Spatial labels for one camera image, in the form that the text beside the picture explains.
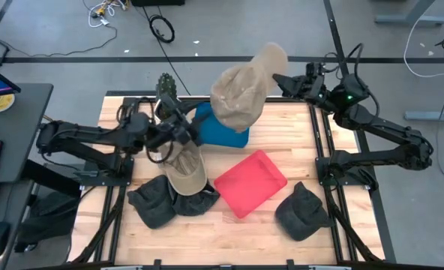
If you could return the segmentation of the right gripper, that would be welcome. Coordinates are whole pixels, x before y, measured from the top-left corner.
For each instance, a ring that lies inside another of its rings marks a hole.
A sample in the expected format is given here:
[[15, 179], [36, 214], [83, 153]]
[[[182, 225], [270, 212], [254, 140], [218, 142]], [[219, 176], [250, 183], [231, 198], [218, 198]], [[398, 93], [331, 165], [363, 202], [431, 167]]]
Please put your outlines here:
[[306, 64], [305, 75], [284, 76], [275, 73], [272, 78], [281, 87], [285, 98], [301, 98], [311, 104], [321, 104], [326, 100], [325, 68], [321, 63]]

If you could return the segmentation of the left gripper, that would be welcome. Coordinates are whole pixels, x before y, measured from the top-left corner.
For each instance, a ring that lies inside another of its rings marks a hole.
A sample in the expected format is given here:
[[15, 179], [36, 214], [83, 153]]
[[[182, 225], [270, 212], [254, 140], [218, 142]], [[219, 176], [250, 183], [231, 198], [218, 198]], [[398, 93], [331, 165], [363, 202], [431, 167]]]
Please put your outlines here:
[[146, 133], [148, 145], [163, 145], [169, 141], [185, 144], [190, 138], [196, 146], [201, 146], [203, 140], [200, 132], [190, 128], [186, 115], [192, 110], [206, 110], [210, 103], [200, 100], [180, 101], [168, 94], [162, 94], [151, 111], [153, 123], [149, 125]]

